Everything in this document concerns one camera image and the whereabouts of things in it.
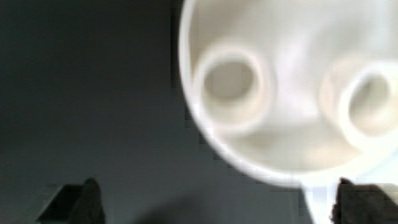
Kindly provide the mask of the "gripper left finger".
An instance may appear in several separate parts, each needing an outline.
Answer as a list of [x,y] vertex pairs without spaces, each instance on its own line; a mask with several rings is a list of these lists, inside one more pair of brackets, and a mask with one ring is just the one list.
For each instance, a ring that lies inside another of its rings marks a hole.
[[94,178],[66,184],[35,218],[37,224],[105,224],[101,188]]

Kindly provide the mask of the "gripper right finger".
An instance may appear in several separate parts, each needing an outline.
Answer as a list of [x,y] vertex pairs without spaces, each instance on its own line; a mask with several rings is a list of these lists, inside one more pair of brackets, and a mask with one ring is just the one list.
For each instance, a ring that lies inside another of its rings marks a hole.
[[377,184],[339,179],[332,224],[398,224],[398,202]]

